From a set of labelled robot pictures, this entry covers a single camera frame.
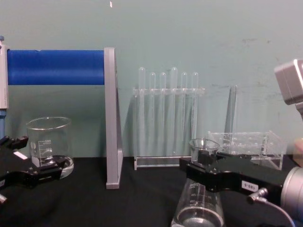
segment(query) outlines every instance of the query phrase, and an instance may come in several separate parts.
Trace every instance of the test tube rack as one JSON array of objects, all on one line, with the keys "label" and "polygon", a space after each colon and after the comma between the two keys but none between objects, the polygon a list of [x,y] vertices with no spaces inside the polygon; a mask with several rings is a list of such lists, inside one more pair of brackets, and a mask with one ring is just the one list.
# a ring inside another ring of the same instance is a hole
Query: test tube rack
[{"label": "test tube rack", "polygon": [[204,104],[198,77],[196,72],[178,75],[176,67],[159,75],[139,68],[139,85],[133,89],[135,169],[178,166],[180,157],[190,157],[188,143],[201,129]]}]

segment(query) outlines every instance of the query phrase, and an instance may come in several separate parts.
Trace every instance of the black table surface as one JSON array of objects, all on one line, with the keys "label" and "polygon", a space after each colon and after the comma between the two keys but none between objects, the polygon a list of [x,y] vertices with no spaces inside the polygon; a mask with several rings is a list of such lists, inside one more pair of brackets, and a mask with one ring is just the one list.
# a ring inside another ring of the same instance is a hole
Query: black table surface
[{"label": "black table surface", "polygon": [[[283,169],[294,166],[286,157]],[[75,158],[73,173],[60,181],[2,190],[9,200],[0,206],[0,227],[169,227],[185,180],[177,167],[135,171],[125,157],[120,189],[107,190],[106,159]],[[249,205],[237,192],[220,194],[227,227],[290,226],[274,208]]]}]

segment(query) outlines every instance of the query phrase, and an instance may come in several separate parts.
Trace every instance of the metal frame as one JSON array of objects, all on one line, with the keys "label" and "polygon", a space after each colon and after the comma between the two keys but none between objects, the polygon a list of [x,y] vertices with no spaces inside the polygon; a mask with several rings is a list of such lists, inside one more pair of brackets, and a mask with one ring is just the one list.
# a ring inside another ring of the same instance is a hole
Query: metal frame
[{"label": "metal frame", "polygon": [[123,162],[116,54],[104,48],[107,189],[118,189]]}]

